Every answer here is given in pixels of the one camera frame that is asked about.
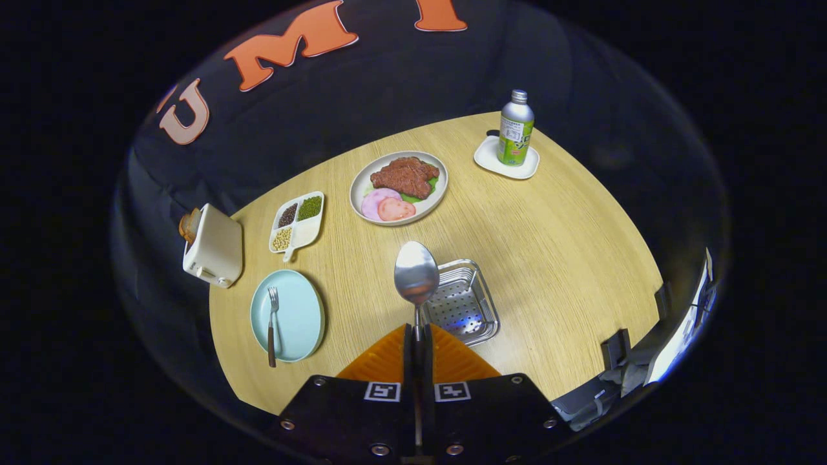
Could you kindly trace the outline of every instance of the black fabric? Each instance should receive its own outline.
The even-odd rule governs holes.
[[[205,203],[233,214],[344,151],[499,110],[511,89],[528,91],[535,127],[626,209],[678,294],[694,284],[704,245],[726,253],[723,193],[712,179],[698,184],[693,170],[709,170],[711,160],[680,108],[616,50],[521,2],[455,0],[469,29],[425,33],[413,25],[415,2],[346,0],[338,13],[359,35],[356,44],[314,58],[302,57],[299,46],[292,66],[272,65],[270,79],[240,92],[237,68],[223,56],[256,34],[282,34],[321,3],[255,27],[183,76],[170,101],[200,78],[211,113],[206,130],[180,146],[158,127],[165,110],[153,111],[118,182],[111,247],[124,305],[165,371],[223,418],[256,429],[269,415],[239,401],[222,374],[208,285],[181,270],[180,217]],[[189,124],[187,105],[177,108]],[[687,266],[693,260],[698,266]]]

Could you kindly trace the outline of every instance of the pink ham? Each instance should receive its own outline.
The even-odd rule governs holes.
[[[410,218],[415,214],[416,207],[414,207],[414,204],[404,200],[388,197],[379,202],[379,218],[382,218],[382,221],[397,221]]]
[[[381,221],[382,218],[379,218],[379,202],[387,198],[402,200],[399,192],[393,189],[383,188],[374,190],[362,200],[362,214],[374,221]]]

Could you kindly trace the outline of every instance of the metal basket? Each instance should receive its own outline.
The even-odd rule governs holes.
[[[438,267],[439,287],[422,305],[423,324],[435,324],[467,346],[493,338],[500,330],[500,317],[473,260],[455,260]]]

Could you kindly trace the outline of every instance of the table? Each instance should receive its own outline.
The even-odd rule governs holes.
[[[417,127],[325,161],[232,215],[243,228],[244,271],[229,289],[212,286],[210,321],[218,359],[239,399],[279,414],[307,378],[335,376],[360,353],[404,323],[414,309],[396,293],[393,270],[407,241],[427,247],[437,263],[479,264],[500,314],[500,333],[474,346],[503,374],[528,374],[553,400],[604,370],[600,343],[621,328],[634,345],[657,322],[657,265],[629,216],[609,191],[539,130],[532,146],[537,173],[512,180],[473,160],[500,114],[483,113]],[[379,156],[425,151],[450,179],[429,215],[400,227],[368,223],[351,209],[354,176]],[[268,250],[276,209],[321,190],[322,231],[291,263]],[[253,337],[250,302],[267,275],[289,268],[322,296],[327,328],[303,361],[270,368]]]

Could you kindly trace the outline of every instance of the metal spoon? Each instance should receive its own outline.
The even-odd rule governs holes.
[[[437,263],[424,245],[411,241],[402,246],[396,257],[394,284],[399,295],[414,305],[414,332],[419,341],[422,339],[420,308],[439,286]]]

